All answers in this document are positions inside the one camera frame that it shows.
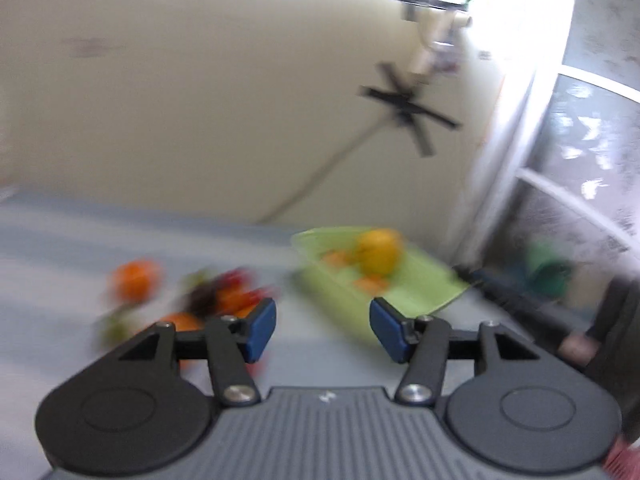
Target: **pink object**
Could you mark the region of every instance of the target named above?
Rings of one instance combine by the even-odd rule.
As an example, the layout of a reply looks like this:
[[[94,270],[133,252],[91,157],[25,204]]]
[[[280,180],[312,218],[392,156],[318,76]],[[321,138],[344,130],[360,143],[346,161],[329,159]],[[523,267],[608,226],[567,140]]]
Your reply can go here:
[[[246,369],[252,378],[255,379],[258,375],[260,375],[260,373],[262,373],[262,370],[264,368],[264,357],[265,356],[263,355],[259,361],[256,361],[255,363],[247,364]]]
[[[586,366],[597,354],[600,343],[583,333],[573,332],[562,340],[558,355],[569,362]]]
[[[640,449],[619,437],[607,455],[604,469],[614,480],[639,480]]]

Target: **green tray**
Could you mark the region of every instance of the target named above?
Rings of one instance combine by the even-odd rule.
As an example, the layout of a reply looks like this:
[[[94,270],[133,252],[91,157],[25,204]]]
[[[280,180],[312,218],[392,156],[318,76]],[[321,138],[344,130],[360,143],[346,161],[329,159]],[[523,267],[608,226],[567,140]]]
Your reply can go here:
[[[352,251],[359,234],[370,227],[332,227],[305,231],[291,243],[303,257],[300,278],[317,296],[329,316],[360,339],[376,341],[369,326],[371,297],[353,285],[361,277],[354,267],[335,269],[321,261],[331,250]],[[406,245],[404,256],[384,298],[407,317],[432,314],[449,304],[467,287],[449,267],[415,246]]]

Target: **cable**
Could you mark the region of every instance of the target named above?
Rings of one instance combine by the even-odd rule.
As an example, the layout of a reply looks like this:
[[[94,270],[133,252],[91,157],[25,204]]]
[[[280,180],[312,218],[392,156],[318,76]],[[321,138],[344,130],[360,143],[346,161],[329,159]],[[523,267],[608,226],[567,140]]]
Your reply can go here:
[[[357,148],[363,145],[367,140],[373,137],[373,135],[382,126],[384,126],[384,124],[388,123],[392,117],[393,115],[388,115],[376,121],[372,126],[356,136],[341,150],[338,150],[338,152],[334,153],[322,166],[320,166],[320,168],[318,168],[311,174],[311,176],[302,185],[302,187],[300,187],[280,205],[276,206],[272,211],[262,216],[256,223],[268,224],[274,221],[279,216],[283,215],[293,206],[304,200],[311,194],[313,190],[316,189],[316,187],[320,186],[320,184],[322,184],[326,180],[326,178],[338,166],[338,164],[340,164],[345,158],[351,155],[351,153],[353,153]]]

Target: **wall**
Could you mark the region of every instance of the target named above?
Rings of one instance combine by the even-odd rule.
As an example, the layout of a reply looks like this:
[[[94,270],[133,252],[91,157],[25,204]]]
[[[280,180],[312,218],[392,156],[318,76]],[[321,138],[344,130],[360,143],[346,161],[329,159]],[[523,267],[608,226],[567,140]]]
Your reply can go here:
[[[389,0],[0,0],[0,86],[28,186],[253,222],[387,113],[357,95],[405,67],[415,25]],[[502,73],[465,43],[425,104],[438,155],[381,128],[276,221],[389,224],[436,246]]]

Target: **red fruit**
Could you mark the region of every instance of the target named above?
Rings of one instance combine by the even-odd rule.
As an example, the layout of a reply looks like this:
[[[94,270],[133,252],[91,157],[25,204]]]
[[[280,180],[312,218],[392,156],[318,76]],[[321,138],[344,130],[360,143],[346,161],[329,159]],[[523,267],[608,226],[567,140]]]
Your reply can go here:
[[[244,292],[239,288],[223,288],[218,292],[216,313],[220,315],[234,314],[243,309],[244,304]]]
[[[264,298],[274,298],[277,294],[277,290],[272,286],[262,286],[260,288],[254,288],[242,295],[242,307],[248,308],[257,305]]]
[[[225,288],[245,288],[251,285],[253,279],[252,272],[245,267],[229,270],[222,274],[219,279],[222,287]]]

